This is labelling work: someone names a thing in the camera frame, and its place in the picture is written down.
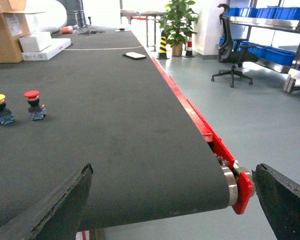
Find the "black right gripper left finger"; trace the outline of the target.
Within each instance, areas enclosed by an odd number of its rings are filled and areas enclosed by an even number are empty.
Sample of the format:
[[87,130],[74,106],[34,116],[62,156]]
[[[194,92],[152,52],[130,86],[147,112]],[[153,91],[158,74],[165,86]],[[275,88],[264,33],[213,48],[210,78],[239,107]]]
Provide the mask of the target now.
[[90,163],[73,172],[35,205],[0,227],[0,240],[74,240],[93,172]]

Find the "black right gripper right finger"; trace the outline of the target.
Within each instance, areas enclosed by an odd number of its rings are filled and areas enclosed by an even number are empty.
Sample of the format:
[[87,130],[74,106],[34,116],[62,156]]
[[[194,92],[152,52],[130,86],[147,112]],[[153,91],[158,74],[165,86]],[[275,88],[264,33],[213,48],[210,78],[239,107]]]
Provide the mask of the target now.
[[300,240],[300,185],[265,163],[252,172],[261,208],[278,240]]

